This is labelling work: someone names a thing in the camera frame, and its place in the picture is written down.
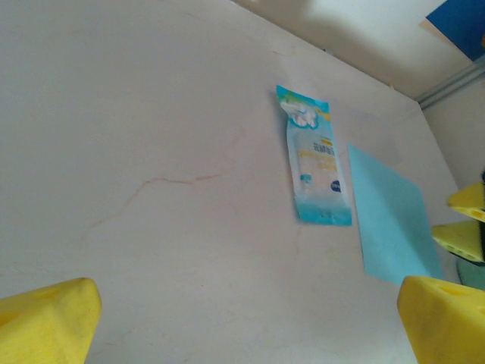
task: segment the packet label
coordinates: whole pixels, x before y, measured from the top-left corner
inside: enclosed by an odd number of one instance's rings
[[[281,86],[277,86],[277,97],[288,114],[286,141],[300,219],[316,224],[352,225],[328,103]]]

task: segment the crack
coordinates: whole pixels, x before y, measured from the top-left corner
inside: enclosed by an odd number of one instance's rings
[[[101,347],[99,348],[99,350],[95,351],[94,353],[88,354],[87,359],[94,358],[95,356],[104,353],[105,351],[119,347],[128,334],[130,334],[130,331],[127,331],[124,334],[118,336],[113,342],[106,341],[104,343],[101,343]]]
[[[174,180],[174,179],[166,178],[166,177],[154,177],[154,178],[151,178],[149,180],[145,180],[145,181],[143,181],[142,184],[139,185],[139,187],[136,189],[136,191],[130,197],[128,197],[128,199],[125,201],[125,203],[121,206],[121,208],[117,212],[115,212],[112,215],[105,216],[104,218],[100,218],[98,221],[95,221],[90,226],[88,226],[88,229],[87,229],[86,233],[84,233],[81,240],[86,241],[86,238],[88,237],[89,233],[93,229],[97,228],[100,225],[103,225],[105,222],[114,220],[115,218],[119,217],[124,212],[125,208],[128,207],[133,202],[133,200],[139,195],[139,193],[151,184],[166,183],[166,184],[180,184],[180,185],[185,185],[185,186],[193,186],[197,182],[202,182],[202,181],[205,181],[205,180],[212,180],[212,179],[222,177],[222,176],[223,176],[223,174],[219,173],[219,174],[209,174],[209,175],[206,175],[206,176],[195,177],[192,180]]]
[[[239,5],[239,4],[237,4],[237,3],[233,2],[233,1],[231,1],[231,2],[232,2],[233,4],[235,4],[236,6],[239,6],[239,7],[240,7],[240,5]],[[198,16],[198,15],[195,15],[195,14],[193,14],[193,13],[189,12],[189,11],[186,11],[186,10],[181,10],[181,9],[179,9],[179,8],[177,8],[177,7],[175,7],[175,6],[173,6],[172,4],[165,4],[165,6],[168,6],[169,8],[172,8],[172,10],[173,10],[173,11],[175,11],[176,13],[178,13],[178,14],[181,14],[181,15],[186,15],[186,16],[188,16],[188,17],[195,18],[195,19],[197,19],[198,21],[201,21],[201,22],[203,22],[203,23],[209,23],[207,19],[204,19],[203,17],[200,17],[200,16]],[[272,45],[270,45],[270,46],[268,47],[268,45],[264,44],[263,42],[261,42],[260,40],[258,40],[258,39],[256,39],[256,38],[253,38],[252,36],[250,36],[250,35],[248,35],[248,34],[244,33],[243,31],[241,31],[240,29],[238,29],[238,28],[236,28],[236,27],[232,27],[231,25],[228,25],[228,24],[226,24],[226,23],[219,23],[219,24],[217,24],[217,25],[220,25],[220,26],[224,27],[224,28],[225,28],[225,29],[227,29],[227,30],[232,30],[233,32],[236,32],[238,35],[240,35],[240,36],[244,36],[244,37],[245,37],[245,38],[247,38],[248,40],[250,40],[250,41],[252,41],[252,42],[257,43],[257,44],[258,44],[258,45],[260,45],[260,46],[263,46],[263,47],[265,48],[265,50],[270,51],[270,52],[273,52],[273,53],[275,53],[275,54],[277,54],[277,55],[283,55],[283,56],[286,56],[286,57],[290,57],[290,56],[292,56],[292,55],[295,55],[295,53],[296,53],[296,52],[295,52],[295,50],[292,50],[290,53],[282,53],[282,52],[275,51],[274,49],[272,49]]]

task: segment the light blue paper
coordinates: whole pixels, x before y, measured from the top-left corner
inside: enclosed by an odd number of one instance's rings
[[[349,159],[365,272],[399,285],[443,278],[419,188],[350,144]]]

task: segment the white surface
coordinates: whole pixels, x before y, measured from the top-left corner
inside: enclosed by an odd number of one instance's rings
[[[235,0],[411,97],[471,64],[427,19],[444,0]]]
[[[95,278],[89,364],[415,361],[357,225],[297,222],[274,87],[332,102],[347,181],[351,141],[445,223],[415,102],[224,0],[4,2],[0,24],[2,296]]]
[[[449,169],[460,188],[480,181],[485,168],[485,81],[425,112]]]

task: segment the yellow object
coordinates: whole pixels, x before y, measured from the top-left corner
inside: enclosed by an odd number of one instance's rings
[[[407,277],[398,310],[420,364],[485,362],[485,292],[427,277]]]
[[[84,363],[101,314],[92,279],[0,300],[1,364]]]
[[[451,195],[448,198],[448,206],[464,215],[485,222],[483,189],[481,182],[472,184]]]
[[[433,226],[431,235],[439,245],[451,253],[472,262],[483,261],[478,221],[470,220]]]

